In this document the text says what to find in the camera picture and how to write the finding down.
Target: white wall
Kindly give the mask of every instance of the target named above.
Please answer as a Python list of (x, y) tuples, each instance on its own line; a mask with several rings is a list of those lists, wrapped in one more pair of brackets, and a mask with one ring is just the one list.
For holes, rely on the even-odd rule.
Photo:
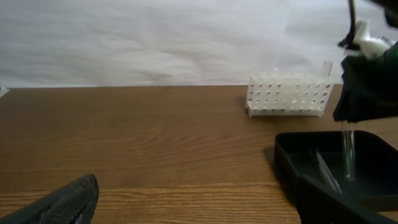
[[(357, 1), (376, 34), (382, 11)], [(2, 0), (0, 85), (246, 84), (251, 71), (341, 75), (345, 0)]]

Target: perforated white rack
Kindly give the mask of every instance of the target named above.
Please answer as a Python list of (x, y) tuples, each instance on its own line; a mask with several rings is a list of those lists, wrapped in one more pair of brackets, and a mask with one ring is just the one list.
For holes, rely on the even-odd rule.
[(327, 75), (312, 73), (264, 72), (250, 77), (246, 108), (249, 116), (322, 116), (333, 83)]

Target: test tube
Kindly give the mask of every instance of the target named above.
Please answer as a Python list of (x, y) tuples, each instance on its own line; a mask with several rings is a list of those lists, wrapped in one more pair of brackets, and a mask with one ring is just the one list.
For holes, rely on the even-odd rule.
[(354, 124), (343, 121), (341, 123), (341, 130), (345, 179), (352, 181), (355, 179)]

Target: black container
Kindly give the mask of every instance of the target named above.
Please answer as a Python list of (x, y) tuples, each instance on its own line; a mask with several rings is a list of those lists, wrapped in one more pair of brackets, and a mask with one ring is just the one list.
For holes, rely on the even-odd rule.
[(378, 212), (398, 210), (398, 151), (366, 131), (355, 131), (356, 178), (344, 179), (341, 131), (280, 133), (275, 138), (275, 164), (292, 189), (298, 177), (322, 182), (309, 152), (317, 148), (344, 195)]

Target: wood grain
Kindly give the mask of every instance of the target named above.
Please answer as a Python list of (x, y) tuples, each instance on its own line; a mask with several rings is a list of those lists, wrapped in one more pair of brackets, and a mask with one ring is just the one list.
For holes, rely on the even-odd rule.
[[(92, 172), (93, 223), (300, 223), (274, 172), (274, 138), (339, 130), (331, 113), (341, 87), (322, 118), (249, 118), (246, 90), (11, 90), (0, 98), (0, 215)], [(357, 129), (398, 147), (397, 121)]]

